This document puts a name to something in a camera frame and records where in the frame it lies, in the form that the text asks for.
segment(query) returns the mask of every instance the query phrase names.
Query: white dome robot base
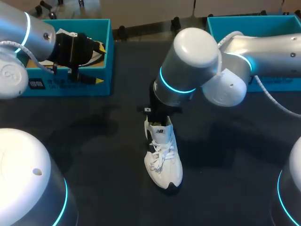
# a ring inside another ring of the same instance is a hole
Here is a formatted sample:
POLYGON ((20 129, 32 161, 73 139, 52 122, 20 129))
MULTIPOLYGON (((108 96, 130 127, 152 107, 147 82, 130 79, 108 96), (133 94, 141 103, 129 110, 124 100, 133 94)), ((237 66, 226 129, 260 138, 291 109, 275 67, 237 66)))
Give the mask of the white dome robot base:
POLYGON ((274 225, 301 226, 301 138, 293 146, 289 161, 279 173, 270 213, 274 225))
POLYGON ((75 199, 45 146, 0 129, 0 225, 76 226, 75 199))

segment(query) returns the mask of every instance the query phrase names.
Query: sticker label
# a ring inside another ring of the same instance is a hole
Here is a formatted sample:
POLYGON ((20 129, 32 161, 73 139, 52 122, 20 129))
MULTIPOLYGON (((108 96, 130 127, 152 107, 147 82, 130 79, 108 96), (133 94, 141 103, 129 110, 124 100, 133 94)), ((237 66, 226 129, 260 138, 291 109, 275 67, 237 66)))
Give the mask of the sticker label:
POLYGON ((29 79, 28 85, 30 89, 45 89, 42 79, 29 79))

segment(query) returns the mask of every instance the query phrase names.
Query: white cable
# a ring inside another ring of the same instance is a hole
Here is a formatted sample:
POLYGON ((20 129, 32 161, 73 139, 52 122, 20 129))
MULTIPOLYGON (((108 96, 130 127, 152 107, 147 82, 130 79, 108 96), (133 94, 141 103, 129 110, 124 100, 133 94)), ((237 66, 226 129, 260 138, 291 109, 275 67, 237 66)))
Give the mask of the white cable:
POLYGON ((274 97, 271 96, 271 94, 267 91, 267 89, 264 87, 263 83, 260 81, 259 77, 257 75, 254 76, 254 78, 256 79, 258 85, 260 86, 260 88, 263 90, 263 92, 265 93, 265 95, 267 95, 267 97, 278 107, 280 108, 282 111, 297 117, 297 118, 301 118, 301 114, 297 114, 294 112, 291 112, 290 110, 286 109, 285 107, 283 107, 280 103, 277 102, 277 100, 274 99, 274 97))
POLYGON ((46 72, 54 74, 54 72, 50 68, 41 65, 37 60, 37 58, 33 55, 33 53, 28 48, 22 46, 21 44, 14 41, 0 41, 0 46, 13 46, 16 48, 20 48, 22 51, 24 51, 24 53, 26 53, 30 57, 31 60, 33 60, 33 62, 37 65, 37 67, 39 67, 40 69, 46 72))
POLYGON ((233 38, 236 35, 243 35, 243 33, 242 32, 231 32, 218 43, 218 48, 220 48, 226 41, 230 40, 231 38, 233 38))

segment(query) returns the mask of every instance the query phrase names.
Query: glowing cyan light ring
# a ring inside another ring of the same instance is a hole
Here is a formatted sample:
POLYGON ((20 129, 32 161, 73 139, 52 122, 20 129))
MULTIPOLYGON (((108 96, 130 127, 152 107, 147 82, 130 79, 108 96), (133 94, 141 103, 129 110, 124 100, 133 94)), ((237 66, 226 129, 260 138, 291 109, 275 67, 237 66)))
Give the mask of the glowing cyan light ring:
POLYGON ((300 226, 300 225, 292 218, 292 216, 287 212, 287 210, 286 210, 284 204, 282 203, 282 200, 281 200, 281 197, 280 197, 280 192, 279 192, 279 181, 280 181, 281 173, 282 173, 282 171, 281 171, 280 174, 279 174, 278 182, 277 182, 277 191, 278 191, 279 201, 280 201, 280 203, 281 203, 281 206, 282 206, 283 210, 284 210, 285 213, 288 215, 288 217, 291 219, 291 221, 294 222, 296 226, 300 226))
MULTIPOLYGON (((23 40, 23 42, 21 43, 21 45, 22 46, 24 46, 25 45, 25 43, 27 42, 27 39, 28 39, 28 36, 29 36, 29 32, 30 32, 30 17, 29 17, 29 15, 25 12, 25 15, 26 15, 26 17, 27 17, 27 30, 26 30, 26 34, 25 34, 25 37, 24 37, 24 40, 23 40)), ((16 51, 15 51, 15 53, 18 53, 18 52, 20 52, 20 48, 18 48, 16 51)))
POLYGON ((250 66, 250 70, 252 71, 252 65, 251 65, 250 61, 247 58, 245 58, 244 56, 242 56, 240 54, 237 54, 237 53, 227 53, 227 54, 237 56, 237 57, 243 59, 244 61, 246 61, 248 63, 248 65, 250 66))
POLYGON ((62 215, 65 211, 65 208, 66 208, 66 205, 67 205, 67 199, 68 199, 68 188, 67 188, 67 183, 66 183, 66 180, 64 179, 65 181, 65 186, 66 186, 66 196, 65 196, 65 203, 64 203, 64 206, 62 208, 62 211, 60 213, 60 215, 58 216, 58 218, 56 219, 55 223, 52 225, 52 226, 56 226, 58 224, 58 222, 60 221, 60 219, 62 218, 62 215))
POLYGON ((166 83, 166 81, 163 79, 163 76, 162 76, 162 67, 160 67, 160 77, 161 77, 161 80, 162 82, 164 83, 164 85, 166 85, 169 89, 171 89, 172 91, 174 92, 177 92, 177 93, 191 93, 193 91, 195 91, 196 89, 192 89, 192 90, 189 90, 189 91, 180 91, 180 90, 176 90, 174 88, 172 88, 170 85, 168 85, 166 83))

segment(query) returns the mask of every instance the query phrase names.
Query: white sneaker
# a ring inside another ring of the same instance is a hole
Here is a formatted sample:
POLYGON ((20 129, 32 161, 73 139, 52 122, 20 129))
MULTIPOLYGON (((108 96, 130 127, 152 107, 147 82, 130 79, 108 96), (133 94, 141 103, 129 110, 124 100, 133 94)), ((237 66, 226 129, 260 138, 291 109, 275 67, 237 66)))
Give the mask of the white sneaker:
POLYGON ((146 118, 144 130, 150 143, 144 158, 147 172, 159 187, 175 190, 182 182, 183 169, 170 118, 167 126, 152 126, 146 118))

